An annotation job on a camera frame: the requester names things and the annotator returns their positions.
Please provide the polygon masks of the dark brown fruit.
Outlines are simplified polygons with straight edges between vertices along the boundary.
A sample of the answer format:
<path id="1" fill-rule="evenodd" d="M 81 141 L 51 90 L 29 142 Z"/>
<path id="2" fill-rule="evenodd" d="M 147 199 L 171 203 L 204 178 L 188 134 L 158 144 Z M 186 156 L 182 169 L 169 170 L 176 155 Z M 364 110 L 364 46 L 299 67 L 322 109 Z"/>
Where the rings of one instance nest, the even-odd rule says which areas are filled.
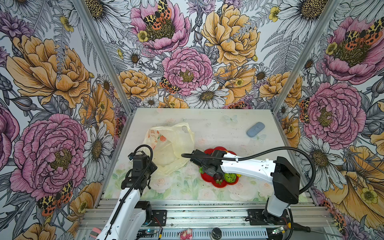
<path id="1" fill-rule="evenodd" d="M 213 179 L 217 185 L 221 185 L 223 183 L 223 177 L 220 175 L 215 175 Z"/>

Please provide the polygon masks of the green pear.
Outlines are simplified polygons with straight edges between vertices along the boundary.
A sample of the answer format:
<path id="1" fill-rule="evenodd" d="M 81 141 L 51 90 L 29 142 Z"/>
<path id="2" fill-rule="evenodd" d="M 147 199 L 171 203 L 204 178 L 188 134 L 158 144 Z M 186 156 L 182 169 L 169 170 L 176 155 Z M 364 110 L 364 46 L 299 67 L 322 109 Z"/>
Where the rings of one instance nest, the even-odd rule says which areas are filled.
<path id="1" fill-rule="evenodd" d="M 236 174 L 228 174 L 228 173 L 225 173 L 224 174 L 224 180 L 228 183 L 228 184 L 233 184 L 236 182 L 237 180 L 237 175 Z"/>

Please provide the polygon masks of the cream plastic bag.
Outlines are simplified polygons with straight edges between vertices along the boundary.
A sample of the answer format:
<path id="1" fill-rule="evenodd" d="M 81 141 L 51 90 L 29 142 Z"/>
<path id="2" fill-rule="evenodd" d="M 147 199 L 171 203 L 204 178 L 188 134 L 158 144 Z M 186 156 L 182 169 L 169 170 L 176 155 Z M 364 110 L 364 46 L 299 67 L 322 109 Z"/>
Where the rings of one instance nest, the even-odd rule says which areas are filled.
<path id="1" fill-rule="evenodd" d="M 143 144 L 153 150 L 153 162 L 158 167 L 155 173 L 167 176 L 188 162 L 182 154 L 191 153 L 195 149 L 195 133 L 188 123 L 153 127 L 148 129 Z"/>

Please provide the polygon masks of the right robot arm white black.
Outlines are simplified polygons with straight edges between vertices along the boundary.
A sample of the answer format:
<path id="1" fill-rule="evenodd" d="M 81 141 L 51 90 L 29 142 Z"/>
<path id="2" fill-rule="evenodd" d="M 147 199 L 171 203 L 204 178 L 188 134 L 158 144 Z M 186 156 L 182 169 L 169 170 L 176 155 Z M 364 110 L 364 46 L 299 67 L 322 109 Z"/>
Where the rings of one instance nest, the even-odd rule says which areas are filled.
<path id="1" fill-rule="evenodd" d="M 284 157 L 257 160 L 255 157 L 241 158 L 222 150 L 215 150 L 210 155 L 195 150 L 191 154 L 182 154 L 182 157 L 190 159 L 211 177 L 239 174 L 271 184 L 273 193 L 266 204 L 266 216 L 282 217 L 287 207 L 299 202 L 301 176 Z"/>

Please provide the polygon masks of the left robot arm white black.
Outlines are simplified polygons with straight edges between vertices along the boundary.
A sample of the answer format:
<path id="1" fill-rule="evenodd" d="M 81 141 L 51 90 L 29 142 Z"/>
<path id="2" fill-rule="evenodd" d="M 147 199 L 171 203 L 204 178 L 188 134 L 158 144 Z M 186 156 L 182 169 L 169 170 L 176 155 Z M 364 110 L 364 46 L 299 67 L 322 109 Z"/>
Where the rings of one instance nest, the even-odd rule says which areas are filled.
<path id="1" fill-rule="evenodd" d="M 141 226 L 152 217 L 150 203 L 140 198 L 157 167 L 152 157 L 142 151 L 131 153 L 129 159 L 133 168 L 123 180 L 118 202 L 97 240 L 134 240 Z"/>

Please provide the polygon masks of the red flower-shaped plate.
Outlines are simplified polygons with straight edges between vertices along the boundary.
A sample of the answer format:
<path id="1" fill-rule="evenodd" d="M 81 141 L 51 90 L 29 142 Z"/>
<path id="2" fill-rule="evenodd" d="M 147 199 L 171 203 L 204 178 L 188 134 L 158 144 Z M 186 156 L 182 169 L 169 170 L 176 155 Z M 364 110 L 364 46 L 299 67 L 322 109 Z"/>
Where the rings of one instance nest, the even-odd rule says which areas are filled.
<path id="1" fill-rule="evenodd" d="M 232 151 L 228 151 L 224 147 L 216 147 L 214 149 L 206 149 L 204 151 L 204 153 L 207 155 L 211 155 L 214 151 L 224 151 L 226 153 L 231 153 L 233 155 L 235 154 Z M 241 177 L 240 174 L 227 174 L 227 173 L 225 173 L 223 175 L 215 175 L 214 177 L 212 177 L 212 176 L 206 174 L 203 171 L 202 167 L 199 168 L 199 173 L 205 182 L 211 183 L 215 188 L 219 188 L 219 189 L 225 188 L 226 186 L 236 185 L 238 183 L 238 181 L 240 180 L 240 177 Z"/>

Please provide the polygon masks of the grey-blue oval case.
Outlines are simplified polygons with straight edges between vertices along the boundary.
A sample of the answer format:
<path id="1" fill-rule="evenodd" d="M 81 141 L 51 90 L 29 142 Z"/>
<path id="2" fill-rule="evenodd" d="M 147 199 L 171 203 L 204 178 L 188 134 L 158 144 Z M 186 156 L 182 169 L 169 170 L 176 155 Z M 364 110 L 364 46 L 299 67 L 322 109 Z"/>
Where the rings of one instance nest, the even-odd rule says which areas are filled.
<path id="1" fill-rule="evenodd" d="M 253 138 L 257 134 L 259 134 L 263 129 L 265 128 L 265 125 L 261 122 L 258 122 L 254 124 L 252 127 L 250 127 L 247 131 L 246 134 L 248 137 Z"/>

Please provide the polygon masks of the black round knob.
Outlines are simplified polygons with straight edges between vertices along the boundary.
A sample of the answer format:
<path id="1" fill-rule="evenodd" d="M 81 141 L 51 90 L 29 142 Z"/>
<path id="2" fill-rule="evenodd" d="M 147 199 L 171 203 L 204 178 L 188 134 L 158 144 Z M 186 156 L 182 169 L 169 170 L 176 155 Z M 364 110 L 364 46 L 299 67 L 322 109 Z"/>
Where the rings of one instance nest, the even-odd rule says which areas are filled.
<path id="1" fill-rule="evenodd" d="M 223 237 L 223 232 L 220 228 L 213 228 L 210 233 L 211 240 L 221 240 Z"/>

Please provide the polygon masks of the pink white small object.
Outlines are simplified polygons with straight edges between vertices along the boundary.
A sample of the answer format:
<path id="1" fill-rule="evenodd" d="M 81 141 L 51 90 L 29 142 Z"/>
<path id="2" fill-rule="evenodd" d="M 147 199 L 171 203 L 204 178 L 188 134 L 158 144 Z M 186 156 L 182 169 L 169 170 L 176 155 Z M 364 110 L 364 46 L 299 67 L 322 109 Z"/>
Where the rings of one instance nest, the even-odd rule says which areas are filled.
<path id="1" fill-rule="evenodd" d="M 186 229 L 180 232 L 180 240 L 192 240 L 193 239 L 193 230 Z"/>

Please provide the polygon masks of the black screwdriver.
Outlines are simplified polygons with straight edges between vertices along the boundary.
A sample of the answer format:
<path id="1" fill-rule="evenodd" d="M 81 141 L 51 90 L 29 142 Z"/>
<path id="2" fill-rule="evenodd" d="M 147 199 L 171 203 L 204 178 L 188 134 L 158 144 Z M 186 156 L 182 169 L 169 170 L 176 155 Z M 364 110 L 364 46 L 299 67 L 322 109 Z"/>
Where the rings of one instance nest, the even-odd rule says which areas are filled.
<path id="1" fill-rule="evenodd" d="M 336 235 L 336 234 L 331 234 L 331 233 L 326 233 L 326 232 L 322 232 L 322 231 L 313 230 L 310 227 L 303 226 L 303 225 L 300 225 L 300 224 L 297 224 L 297 223 L 289 223 L 288 224 L 288 228 L 290 228 L 292 230 L 306 232 L 306 233 L 318 233 L 318 234 L 332 236 L 332 237 L 336 237 L 336 238 L 342 238 L 342 236 L 339 236 L 339 235 Z"/>

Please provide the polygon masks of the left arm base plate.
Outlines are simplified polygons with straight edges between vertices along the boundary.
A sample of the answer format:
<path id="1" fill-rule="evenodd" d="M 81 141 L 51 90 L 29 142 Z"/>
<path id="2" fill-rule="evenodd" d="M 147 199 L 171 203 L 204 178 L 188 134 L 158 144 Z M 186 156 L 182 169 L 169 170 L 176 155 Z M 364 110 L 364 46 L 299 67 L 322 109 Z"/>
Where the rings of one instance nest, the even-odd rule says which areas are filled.
<path id="1" fill-rule="evenodd" d="M 167 210 L 152 210 L 152 218 L 144 223 L 144 227 L 165 227 L 167 223 Z"/>

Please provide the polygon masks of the aluminium rail frame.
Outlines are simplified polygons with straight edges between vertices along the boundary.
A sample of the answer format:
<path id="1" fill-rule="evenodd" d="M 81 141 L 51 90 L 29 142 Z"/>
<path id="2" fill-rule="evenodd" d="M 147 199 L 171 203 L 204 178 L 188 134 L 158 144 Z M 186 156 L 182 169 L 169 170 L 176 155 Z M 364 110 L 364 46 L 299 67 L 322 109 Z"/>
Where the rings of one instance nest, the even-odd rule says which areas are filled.
<path id="1" fill-rule="evenodd" d="M 115 199 L 102 199 L 95 209 L 87 210 L 79 226 L 77 240 L 89 240 L 93 228 L 105 227 L 114 207 Z M 231 239 L 246 239 L 246 233 L 251 233 L 257 226 L 251 226 L 245 221 L 249 209 L 264 209 L 264 202 L 215 202 L 215 201 L 179 201 L 156 200 L 151 202 L 153 210 L 167 210 L 167 223 L 163 227 L 163 239 L 171 235 L 192 229 L 193 238 L 198 235 L 209 238 L 213 228 L 220 228 L 225 235 L 230 232 Z M 290 206 L 295 223 L 310 227 L 313 230 L 342 236 L 334 224 L 330 213 L 325 207 L 316 207 L 312 202 L 299 203 Z M 318 233 L 294 231 L 293 240 L 341 240 L 332 236 Z"/>

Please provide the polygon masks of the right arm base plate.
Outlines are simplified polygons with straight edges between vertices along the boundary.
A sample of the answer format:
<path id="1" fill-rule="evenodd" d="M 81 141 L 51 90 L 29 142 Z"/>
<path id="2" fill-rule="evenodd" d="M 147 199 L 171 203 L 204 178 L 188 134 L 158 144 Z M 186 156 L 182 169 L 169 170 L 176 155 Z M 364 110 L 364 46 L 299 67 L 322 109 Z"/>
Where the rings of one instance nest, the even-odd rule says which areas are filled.
<path id="1" fill-rule="evenodd" d="M 251 226 L 272 226 L 272 225 L 287 225 L 291 222 L 287 210 L 284 210 L 281 217 L 276 217 L 267 213 L 264 209 L 249 209 L 247 210 L 248 216 L 245 218 Z"/>

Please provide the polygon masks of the right aluminium corner post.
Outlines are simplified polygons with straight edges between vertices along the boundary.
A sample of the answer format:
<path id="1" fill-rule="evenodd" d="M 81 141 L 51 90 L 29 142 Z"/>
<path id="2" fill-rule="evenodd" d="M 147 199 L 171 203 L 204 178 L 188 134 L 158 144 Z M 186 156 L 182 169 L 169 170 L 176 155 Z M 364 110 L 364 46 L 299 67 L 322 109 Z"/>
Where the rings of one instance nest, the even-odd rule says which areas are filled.
<path id="1" fill-rule="evenodd" d="M 272 114 L 276 115 L 280 106 L 285 101 L 286 97 L 288 96 L 288 93 L 290 92 L 291 88 L 293 87 L 294 83 L 296 82 L 300 71 L 305 64 L 305 61 L 308 57 L 308 53 L 310 53 L 314 48 L 318 40 L 320 39 L 323 30 L 329 25 L 329 22 L 331 21 L 332 16 L 337 10 L 338 5 L 341 1 L 328 1 L 323 13 L 321 14 L 318 23 L 315 25 L 314 31 L 312 34 L 309 34 L 308 41 L 304 45 L 303 50 L 301 51 L 297 62 L 295 63 L 284 87 L 282 88 L 282 91 L 280 92 L 279 96 L 277 97 L 273 108 L 272 108 Z"/>

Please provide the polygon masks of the aluminium corner post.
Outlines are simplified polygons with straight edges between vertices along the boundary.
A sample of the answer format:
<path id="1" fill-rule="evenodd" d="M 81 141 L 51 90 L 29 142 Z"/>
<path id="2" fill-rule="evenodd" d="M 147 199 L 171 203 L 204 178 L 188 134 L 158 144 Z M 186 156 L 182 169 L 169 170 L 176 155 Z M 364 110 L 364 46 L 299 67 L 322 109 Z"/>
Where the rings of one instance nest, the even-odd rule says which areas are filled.
<path id="1" fill-rule="evenodd" d="M 300 71 L 305 64 L 305 61 L 308 57 L 308 53 L 310 53 L 314 48 L 318 40 L 320 39 L 323 30 L 329 25 L 329 22 L 331 21 L 332 16 L 337 10 L 338 5 L 341 1 L 328 1 L 323 13 L 321 14 L 318 23 L 315 25 L 314 31 L 312 34 L 309 34 L 308 41 L 304 45 L 303 50 L 301 51 L 297 62 L 295 63 L 284 87 L 282 88 L 282 91 L 280 92 L 279 96 L 277 97 L 273 108 L 272 108 L 272 114 L 276 115 L 280 106 L 285 101 L 286 97 L 288 96 L 288 93 L 290 92 L 291 88 L 293 87 L 294 83 L 296 82 Z"/>
<path id="2" fill-rule="evenodd" d="M 120 80 L 118 79 L 117 72 L 107 53 L 107 50 L 103 43 L 103 39 L 99 34 L 99 30 L 96 27 L 96 24 L 93 23 L 92 16 L 87 8 L 85 1 L 74 1 L 74 6 L 80 16 L 84 27 L 87 30 L 87 34 L 89 35 L 90 40 L 92 41 L 100 59 L 102 60 L 104 67 L 106 68 L 110 79 L 112 80 L 112 83 L 117 91 L 117 94 L 124 106 L 127 115 L 131 117 L 133 115 L 133 108 L 126 96 L 126 93 L 122 87 Z"/>

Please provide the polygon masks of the left aluminium corner post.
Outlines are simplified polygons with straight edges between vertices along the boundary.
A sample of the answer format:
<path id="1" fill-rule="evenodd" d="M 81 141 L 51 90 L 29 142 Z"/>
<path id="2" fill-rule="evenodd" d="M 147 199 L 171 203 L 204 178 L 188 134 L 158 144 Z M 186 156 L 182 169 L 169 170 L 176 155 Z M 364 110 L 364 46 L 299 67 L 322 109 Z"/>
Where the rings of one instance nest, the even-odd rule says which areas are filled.
<path id="1" fill-rule="evenodd" d="M 103 39 L 99 34 L 99 30 L 96 27 L 96 24 L 93 23 L 92 16 L 87 8 L 85 1 L 74 1 L 74 6 L 80 16 L 84 27 L 87 30 L 87 34 L 89 35 L 90 40 L 92 41 L 100 59 L 102 60 L 104 67 L 106 68 L 110 79 L 112 80 L 112 83 L 117 91 L 117 94 L 124 106 L 127 115 L 131 117 L 133 115 L 133 108 L 126 96 L 126 93 L 122 87 L 120 80 L 118 79 L 117 72 L 107 53 L 107 50 L 103 43 Z"/>

